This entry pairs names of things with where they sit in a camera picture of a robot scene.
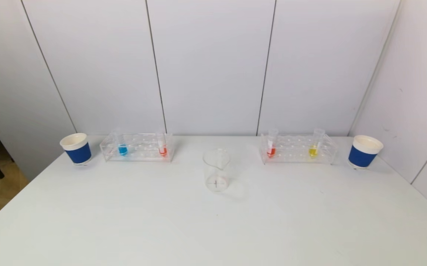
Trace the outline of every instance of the glass beaker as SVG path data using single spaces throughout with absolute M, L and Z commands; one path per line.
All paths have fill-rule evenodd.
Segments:
M 230 156 L 225 149 L 209 150 L 204 153 L 205 185 L 213 192 L 227 189 L 229 185 L 228 173 L 225 170 L 230 162 Z

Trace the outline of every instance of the test tube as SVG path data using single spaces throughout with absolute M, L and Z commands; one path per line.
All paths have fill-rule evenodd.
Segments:
M 163 157 L 166 157 L 166 155 L 168 155 L 168 148 L 166 148 L 166 139 L 164 138 L 164 133 L 156 133 L 156 139 L 158 141 L 159 154 Z
M 120 133 L 119 129 L 114 130 L 115 143 L 119 148 L 119 153 L 122 156 L 126 156 L 128 154 L 128 148 L 126 147 L 126 143 L 124 141 L 123 135 Z
M 325 130 L 320 128 L 314 129 L 314 135 L 312 137 L 312 144 L 308 149 L 308 154 L 310 158 L 315 158 L 318 155 L 318 151 L 320 150 L 320 146 L 322 146 L 322 142 L 324 140 Z
M 277 129 L 270 129 L 268 131 L 268 147 L 266 153 L 269 158 L 273 158 L 276 153 L 276 139 L 279 131 Z

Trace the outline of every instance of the test tube with yellow liquid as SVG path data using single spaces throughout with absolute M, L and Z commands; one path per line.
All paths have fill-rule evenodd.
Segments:
M 312 137 L 312 144 L 310 145 L 308 149 L 308 154 L 310 155 L 310 158 L 317 157 L 320 146 L 322 146 L 323 140 L 324 140 L 325 130 L 320 128 L 315 128 L 314 135 Z

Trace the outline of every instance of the test tube rack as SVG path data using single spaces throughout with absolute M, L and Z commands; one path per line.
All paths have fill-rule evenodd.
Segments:
M 268 152 L 268 136 L 261 134 L 260 154 L 263 163 L 324 163 L 333 164 L 338 151 L 337 144 L 324 135 L 318 154 L 312 158 L 309 149 L 313 145 L 312 135 L 278 135 L 274 144 L 276 152 L 270 158 Z
M 102 143 L 100 150 L 105 161 L 154 161 L 171 162 L 174 154 L 172 134 L 164 134 L 167 154 L 161 155 L 156 134 L 121 134 L 123 148 L 128 152 L 122 155 L 119 151 L 114 133 L 108 135 Z

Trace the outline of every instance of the blue paper cup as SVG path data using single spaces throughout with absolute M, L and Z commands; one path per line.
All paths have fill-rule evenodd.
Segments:
M 72 134 L 63 138 L 59 143 L 74 164 L 81 165 L 90 161 L 92 153 L 86 134 Z
M 367 168 L 383 147 L 383 143 L 375 138 L 365 135 L 355 136 L 348 161 L 353 168 Z

